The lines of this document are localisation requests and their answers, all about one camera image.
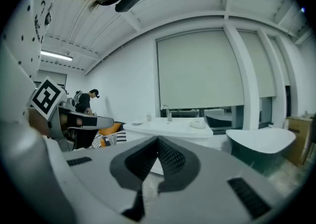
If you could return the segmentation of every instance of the orange pillow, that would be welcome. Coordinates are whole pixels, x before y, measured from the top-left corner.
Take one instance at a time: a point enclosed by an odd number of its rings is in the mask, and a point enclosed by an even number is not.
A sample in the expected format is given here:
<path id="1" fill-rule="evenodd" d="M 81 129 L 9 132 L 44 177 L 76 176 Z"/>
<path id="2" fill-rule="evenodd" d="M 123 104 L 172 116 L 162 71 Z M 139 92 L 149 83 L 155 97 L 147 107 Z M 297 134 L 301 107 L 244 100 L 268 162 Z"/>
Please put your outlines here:
<path id="1" fill-rule="evenodd" d="M 121 123 L 114 123 L 114 125 L 110 128 L 103 128 L 99 130 L 100 134 L 103 134 L 104 136 L 106 135 L 110 135 L 110 134 L 114 134 L 118 131 L 118 129 L 120 128 Z"/>

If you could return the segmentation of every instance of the tube light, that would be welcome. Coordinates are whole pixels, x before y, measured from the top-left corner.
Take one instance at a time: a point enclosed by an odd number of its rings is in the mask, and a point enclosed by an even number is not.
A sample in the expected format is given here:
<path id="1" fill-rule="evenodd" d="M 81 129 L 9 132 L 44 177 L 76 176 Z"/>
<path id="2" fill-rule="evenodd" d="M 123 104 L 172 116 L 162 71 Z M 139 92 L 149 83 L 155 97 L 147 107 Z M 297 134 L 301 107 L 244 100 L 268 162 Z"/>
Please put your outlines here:
<path id="1" fill-rule="evenodd" d="M 51 56 L 51 57 L 55 57 L 55 58 L 59 58 L 59 59 L 63 59 L 63 60 L 69 60 L 69 61 L 73 60 L 70 56 L 55 54 L 55 53 L 51 53 L 51 52 L 47 52 L 47 51 L 40 51 L 40 53 L 41 53 L 41 55 Z"/>

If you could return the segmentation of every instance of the black and white striped fabric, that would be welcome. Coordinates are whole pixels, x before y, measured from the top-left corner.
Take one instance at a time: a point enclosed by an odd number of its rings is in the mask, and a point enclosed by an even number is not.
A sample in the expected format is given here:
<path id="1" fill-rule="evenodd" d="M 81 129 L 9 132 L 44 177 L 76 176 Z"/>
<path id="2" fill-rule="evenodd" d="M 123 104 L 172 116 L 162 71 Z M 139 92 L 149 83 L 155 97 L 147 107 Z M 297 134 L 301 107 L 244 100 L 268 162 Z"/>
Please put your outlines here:
<path id="1" fill-rule="evenodd" d="M 100 134 L 99 132 L 96 134 L 93 142 L 92 147 L 93 148 L 100 148 L 101 147 L 101 140 L 105 140 L 106 146 L 112 146 L 116 144 L 121 144 L 123 142 L 126 142 L 126 132 L 125 130 L 104 136 L 103 134 Z"/>

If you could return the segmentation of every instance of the cardboard box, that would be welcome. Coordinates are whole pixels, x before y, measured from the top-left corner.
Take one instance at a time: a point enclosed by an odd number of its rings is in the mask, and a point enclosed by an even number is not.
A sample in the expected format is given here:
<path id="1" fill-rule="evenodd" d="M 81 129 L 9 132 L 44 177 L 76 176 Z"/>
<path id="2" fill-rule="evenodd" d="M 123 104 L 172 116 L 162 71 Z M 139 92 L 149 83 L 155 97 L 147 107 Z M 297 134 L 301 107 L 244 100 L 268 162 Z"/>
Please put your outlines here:
<path id="1" fill-rule="evenodd" d="M 309 151 L 310 127 L 312 119 L 303 117 L 289 117 L 286 119 L 288 130 L 296 135 L 294 142 L 284 151 L 283 156 L 296 166 L 304 164 Z"/>

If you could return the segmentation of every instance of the white countertop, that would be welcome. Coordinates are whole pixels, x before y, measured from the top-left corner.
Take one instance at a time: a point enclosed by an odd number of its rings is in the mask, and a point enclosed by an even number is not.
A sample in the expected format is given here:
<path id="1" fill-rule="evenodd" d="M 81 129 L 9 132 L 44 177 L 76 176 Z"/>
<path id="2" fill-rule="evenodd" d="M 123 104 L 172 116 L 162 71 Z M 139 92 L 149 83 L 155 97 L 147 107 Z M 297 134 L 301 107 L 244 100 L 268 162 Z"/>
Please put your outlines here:
<path id="1" fill-rule="evenodd" d="M 190 127 L 190 122 L 193 120 L 204 121 L 204 118 L 172 118 L 171 122 L 167 118 L 152 118 L 152 121 L 145 121 L 141 125 L 133 126 L 130 123 L 123 127 L 126 130 L 152 135 L 183 138 L 213 137 L 213 131 L 208 125 L 204 129 Z"/>
<path id="2" fill-rule="evenodd" d="M 278 153 L 295 140 L 294 133 L 280 128 L 227 130 L 226 134 L 239 144 L 266 154 Z"/>

